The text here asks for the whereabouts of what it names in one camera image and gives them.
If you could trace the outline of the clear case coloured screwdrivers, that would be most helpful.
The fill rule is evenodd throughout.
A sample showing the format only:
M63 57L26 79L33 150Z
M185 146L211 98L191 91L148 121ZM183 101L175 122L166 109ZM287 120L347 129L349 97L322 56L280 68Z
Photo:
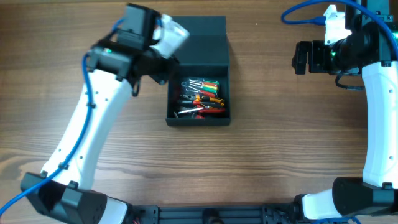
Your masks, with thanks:
M217 98L220 90L220 83L216 80L206 78L186 78L181 82L182 91L189 95L200 95Z

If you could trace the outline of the orange black pliers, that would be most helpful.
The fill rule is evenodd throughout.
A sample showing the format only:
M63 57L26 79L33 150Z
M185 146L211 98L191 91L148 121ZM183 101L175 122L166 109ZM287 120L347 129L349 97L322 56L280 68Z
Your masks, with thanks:
M193 100L194 104L199 104L201 103L216 103L217 105L224 106L225 105L225 100L221 98L213 98L210 96L206 95L195 95L195 99Z

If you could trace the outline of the dark green box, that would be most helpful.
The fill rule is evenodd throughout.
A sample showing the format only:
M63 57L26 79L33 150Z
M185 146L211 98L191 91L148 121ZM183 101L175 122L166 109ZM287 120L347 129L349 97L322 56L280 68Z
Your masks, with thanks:
M177 16L174 21L189 31L190 36L175 52L180 65L177 73L169 79L167 115L168 126L227 126L231 122L229 89L229 46L225 16ZM215 108L225 108L224 113L208 115L205 119L175 118L173 112L181 107L178 100L194 100L195 95L182 91L181 82L186 78L206 78L220 83L217 98L225 100L225 105L215 104Z

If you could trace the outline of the red handled cutters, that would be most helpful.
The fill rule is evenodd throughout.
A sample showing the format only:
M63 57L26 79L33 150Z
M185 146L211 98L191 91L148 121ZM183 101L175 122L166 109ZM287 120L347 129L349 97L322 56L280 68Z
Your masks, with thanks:
M208 115L215 115L224 113L226 111L225 108L213 108L210 106L197 106L198 111L195 112L193 118L195 119L205 119Z

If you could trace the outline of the black red small screwdriver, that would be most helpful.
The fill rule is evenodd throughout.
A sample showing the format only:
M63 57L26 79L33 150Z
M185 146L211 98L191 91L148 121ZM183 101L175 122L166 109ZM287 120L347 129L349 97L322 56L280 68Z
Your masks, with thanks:
M198 106L201 105L201 101L199 100L178 100L177 101L178 105L183 105L183 106Z

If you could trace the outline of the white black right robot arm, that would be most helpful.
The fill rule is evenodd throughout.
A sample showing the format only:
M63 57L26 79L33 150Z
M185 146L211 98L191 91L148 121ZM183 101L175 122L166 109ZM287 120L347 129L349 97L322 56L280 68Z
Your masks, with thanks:
M323 41L297 43L296 74L359 76L366 93L368 146L362 176L339 177L331 189L299 195L293 222L337 222L397 214L397 21L389 1L339 0L312 24L325 28Z

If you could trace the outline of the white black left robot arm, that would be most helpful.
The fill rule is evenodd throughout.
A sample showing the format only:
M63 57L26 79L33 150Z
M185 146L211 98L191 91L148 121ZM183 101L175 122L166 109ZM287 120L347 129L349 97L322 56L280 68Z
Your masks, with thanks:
M178 66L189 31L170 16L128 4L124 17L83 56L85 81L62 140L39 174L26 173L22 196L64 223L134 223L127 202L92 189L100 152L125 103L150 76L163 85Z

